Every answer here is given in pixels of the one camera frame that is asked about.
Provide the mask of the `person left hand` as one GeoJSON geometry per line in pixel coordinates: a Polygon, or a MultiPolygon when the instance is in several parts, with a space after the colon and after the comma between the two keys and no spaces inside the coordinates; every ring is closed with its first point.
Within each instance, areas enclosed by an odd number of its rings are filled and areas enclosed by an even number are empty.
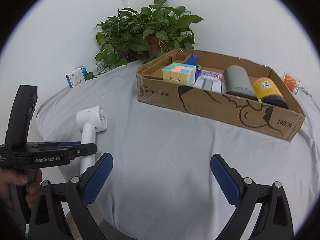
{"type": "MultiPolygon", "coordinates": [[[[33,208],[36,202],[36,194],[41,186],[42,171],[38,169],[35,173],[34,180],[31,181],[27,187],[27,194],[25,200],[30,209],[33,208]]],[[[1,199],[6,206],[13,208],[9,185],[25,186],[28,178],[25,174],[21,174],[15,170],[1,168],[1,199]]]]}

